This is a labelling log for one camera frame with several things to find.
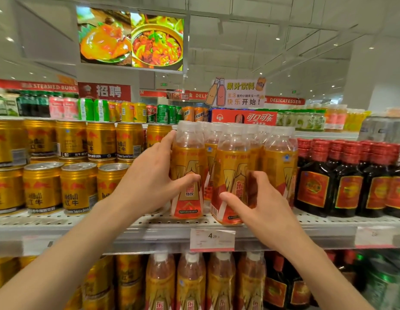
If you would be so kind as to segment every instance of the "bottle label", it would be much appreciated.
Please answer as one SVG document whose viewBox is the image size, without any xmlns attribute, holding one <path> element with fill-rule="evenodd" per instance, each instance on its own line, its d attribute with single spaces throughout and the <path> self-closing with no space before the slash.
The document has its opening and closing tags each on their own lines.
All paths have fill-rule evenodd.
<svg viewBox="0 0 400 310">
<path fill-rule="evenodd" d="M 343 176 L 339 182 L 335 208 L 356 209 L 362 187 L 362 176 Z"/>
<path fill-rule="evenodd" d="M 304 281 L 295 281 L 290 303 L 292 305 L 308 305 L 310 303 L 310 295 L 309 287 Z"/>
<path fill-rule="evenodd" d="M 275 281 L 270 277 L 266 277 L 264 287 L 264 301 L 283 308 L 285 305 L 287 285 L 279 281 Z"/>
<path fill-rule="evenodd" d="M 329 177 L 326 175 L 308 171 L 302 172 L 297 199 L 315 207 L 324 208 L 328 185 Z"/>
<path fill-rule="evenodd" d="M 219 277 L 208 273 L 207 310 L 233 310 L 234 276 Z"/>
<path fill-rule="evenodd" d="M 388 193 L 390 177 L 375 177 L 372 179 L 369 188 L 368 200 L 366 202 L 367 209 L 379 210 L 385 208 L 385 199 Z"/>
<path fill-rule="evenodd" d="M 348 282 L 350 282 L 353 285 L 356 277 L 355 272 L 342 272 L 342 275 L 348 280 Z"/>
<path fill-rule="evenodd" d="M 250 151 L 217 150 L 214 163 L 213 196 L 210 205 L 212 215 L 222 223 L 240 223 L 239 215 L 220 199 L 224 191 L 235 194 L 247 204 L 246 170 Z"/>
<path fill-rule="evenodd" d="M 206 156 L 208 164 L 208 172 L 206 177 L 206 187 L 204 190 L 204 199 L 211 200 L 213 194 L 213 177 L 214 177 L 214 159 L 216 158 L 217 144 L 206 143 Z"/>
<path fill-rule="evenodd" d="M 293 151 L 265 150 L 263 171 L 270 183 L 284 198 L 288 198 L 293 176 L 296 175 L 297 155 Z"/>
<path fill-rule="evenodd" d="M 206 277 L 189 280 L 177 276 L 177 310 L 203 310 L 206 295 Z"/>
<path fill-rule="evenodd" d="M 262 310 L 265 278 L 239 276 L 237 301 L 238 308 L 244 310 Z"/>
<path fill-rule="evenodd" d="M 187 174 L 199 174 L 203 179 L 205 172 L 207 172 L 207 159 L 204 148 L 173 146 L 171 153 L 172 180 L 177 180 Z M 194 219 L 203 214 L 203 184 L 203 181 L 192 183 L 172 200 L 172 216 Z"/>
<path fill-rule="evenodd" d="M 174 310 L 175 273 L 165 279 L 147 277 L 145 310 Z"/>
<path fill-rule="evenodd" d="M 385 205 L 387 207 L 400 209 L 400 177 L 392 177 L 390 183 Z"/>
</svg>

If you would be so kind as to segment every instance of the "hand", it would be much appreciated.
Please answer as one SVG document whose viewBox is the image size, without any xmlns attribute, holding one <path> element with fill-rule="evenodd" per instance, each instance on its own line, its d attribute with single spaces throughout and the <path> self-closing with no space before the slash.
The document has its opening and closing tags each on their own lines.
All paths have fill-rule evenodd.
<svg viewBox="0 0 400 310">
<path fill-rule="evenodd" d="M 160 143 L 145 150 L 130 166 L 114 192 L 105 198 L 106 206 L 118 205 L 125 226 L 144 214 L 154 212 L 177 196 L 181 190 L 200 180 L 200 175 L 188 174 L 172 181 L 170 171 L 171 145 L 176 132 L 169 132 Z"/>
<path fill-rule="evenodd" d="M 266 246 L 286 255 L 294 242 L 309 239 L 287 200 L 270 184 L 265 172 L 250 172 L 249 198 L 257 195 L 254 209 L 230 192 L 222 192 L 225 201 L 253 234 Z"/>
</svg>

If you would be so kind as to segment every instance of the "red label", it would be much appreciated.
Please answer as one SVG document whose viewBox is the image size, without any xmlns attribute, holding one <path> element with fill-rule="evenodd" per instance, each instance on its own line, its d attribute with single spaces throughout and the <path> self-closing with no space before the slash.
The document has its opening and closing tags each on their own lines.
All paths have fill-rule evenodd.
<svg viewBox="0 0 400 310">
<path fill-rule="evenodd" d="M 356 209 L 362 180 L 362 176 L 344 176 L 340 179 L 335 208 Z"/>
<path fill-rule="evenodd" d="M 323 208 L 325 207 L 328 185 L 329 177 L 326 175 L 314 172 L 302 172 L 297 199 L 315 207 Z"/>
<path fill-rule="evenodd" d="M 304 281 L 296 281 L 293 283 L 292 296 L 290 303 L 292 305 L 308 305 L 310 302 L 310 290 Z"/>
<path fill-rule="evenodd" d="M 398 176 L 392 177 L 385 205 L 387 207 L 400 209 L 400 177 Z"/>
<path fill-rule="evenodd" d="M 275 281 L 270 277 L 266 277 L 264 285 L 264 301 L 283 308 L 285 305 L 287 285 L 279 281 Z"/>
<path fill-rule="evenodd" d="M 385 199 L 388 193 L 390 177 L 375 177 L 369 189 L 367 209 L 379 210 L 385 208 Z"/>
</svg>

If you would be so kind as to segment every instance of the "sign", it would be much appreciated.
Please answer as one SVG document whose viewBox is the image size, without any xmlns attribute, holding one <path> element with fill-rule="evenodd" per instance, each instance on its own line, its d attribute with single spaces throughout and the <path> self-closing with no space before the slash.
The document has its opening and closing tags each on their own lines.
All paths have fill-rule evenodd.
<svg viewBox="0 0 400 310">
<path fill-rule="evenodd" d="M 15 90 L 56 91 L 61 93 L 78 93 L 77 85 L 65 85 L 61 83 L 42 83 L 34 81 L 8 81 L 5 79 L 0 79 L 0 88 Z"/>
<path fill-rule="evenodd" d="M 235 231 L 219 229 L 191 229 L 190 251 L 234 251 Z"/>
<path fill-rule="evenodd" d="M 206 97 L 212 107 L 245 109 L 264 106 L 266 79 L 216 78 Z"/>
<path fill-rule="evenodd" d="M 102 83 L 78 83 L 80 98 L 131 102 L 131 86 Z"/>
<path fill-rule="evenodd" d="M 392 243 L 396 232 L 393 226 L 358 226 L 355 234 L 355 247 L 364 248 L 394 248 Z"/>
<path fill-rule="evenodd" d="M 140 97 L 166 97 L 167 93 L 162 91 L 140 90 Z"/>
<path fill-rule="evenodd" d="M 182 73 L 184 19 L 77 6 L 81 63 Z"/>
<path fill-rule="evenodd" d="M 277 112 L 255 110 L 210 109 L 213 123 L 276 125 Z"/>
<path fill-rule="evenodd" d="M 303 105 L 305 104 L 305 102 L 306 102 L 305 99 L 274 97 L 274 96 L 266 96 L 266 101 L 265 101 L 265 103 L 291 104 L 291 105 Z"/>
</svg>

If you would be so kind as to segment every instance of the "red and gold label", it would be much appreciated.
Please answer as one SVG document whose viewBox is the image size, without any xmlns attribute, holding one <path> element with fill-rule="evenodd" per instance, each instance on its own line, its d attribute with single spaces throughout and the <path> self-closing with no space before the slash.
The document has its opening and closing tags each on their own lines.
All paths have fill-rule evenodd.
<svg viewBox="0 0 400 310">
<path fill-rule="evenodd" d="M 214 160 L 216 158 L 217 144 L 206 143 L 206 156 L 208 172 L 204 190 L 204 200 L 211 200 L 213 195 Z"/>
<path fill-rule="evenodd" d="M 241 274 L 239 276 L 236 299 L 238 309 L 258 310 L 263 309 L 265 278 L 252 278 Z"/>
<path fill-rule="evenodd" d="M 250 151 L 217 150 L 210 210 L 220 223 L 238 224 L 242 222 L 238 214 L 220 199 L 220 193 L 231 192 L 244 204 L 247 204 L 246 171 L 249 159 Z"/>
<path fill-rule="evenodd" d="M 142 309 L 144 307 L 143 283 L 137 282 L 118 286 L 118 306 L 120 310 Z"/>
<path fill-rule="evenodd" d="M 206 151 L 203 148 L 174 146 L 171 153 L 171 179 L 187 174 L 204 174 Z M 203 215 L 203 185 L 195 182 L 180 192 L 171 202 L 171 215 L 181 219 L 195 219 Z"/>
<path fill-rule="evenodd" d="M 366 202 L 367 209 L 379 210 L 385 208 L 385 199 L 388 194 L 390 180 L 391 178 L 388 176 L 372 179 Z"/>
<path fill-rule="evenodd" d="M 283 308 L 285 305 L 287 285 L 266 277 L 264 288 L 264 301 L 277 307 Z"/>
<path fill-rule="evenodd" d="M 290 303 L 292 305 L 308 305 L 310 303 L 310 290 L 304 281 L 296 281 L 293 283 L 292 296 Z"/>
<path fill-rule="evenodd" d="M 343 176 L 339 182 L 335 208 L 356 209 L 362 188 L 362 176 Z"/>
<path fill-rule="evenodd" d="M 177 307 L 178 310 L 203 310 L 206 295 L 206 277 L 189 280 L 177 276 Z"/>
<path fill-rule="evenodd" d="M 54 177 L 31 180 L 23 178 L 25 200 L 29 213 L 48 214 L 62 208 L 61 180 Z"/>
<path fill-rule="evenodd" d="M 145 310 L 175 310 L 175 273 L 165 279 L 146 278 Z"/>
<path fill-rule="evenodd" d="M 297 156 L 293 151 L 265 150 L 262 169 L 270 183 L 284 198 L 290 198 L 292 182 L 296 179 Z"/>
<path fill-rule="evenodd" d="M 297 199 L 315 207 L 325 207 L 329 177 L 319 173 L 304 171 L 300 175 Z"/>
<path fill-rule="evenodd" d="M 387 207 L 400 209 L 400 177 L 398 176 L 392 177 L 385 205 Z"/>
<path fill-rule="evenodd" d="M 209 273 L 206 310 L 232 310 L 234 289 L 234 276 L 219 277 Z"/>
</svg>

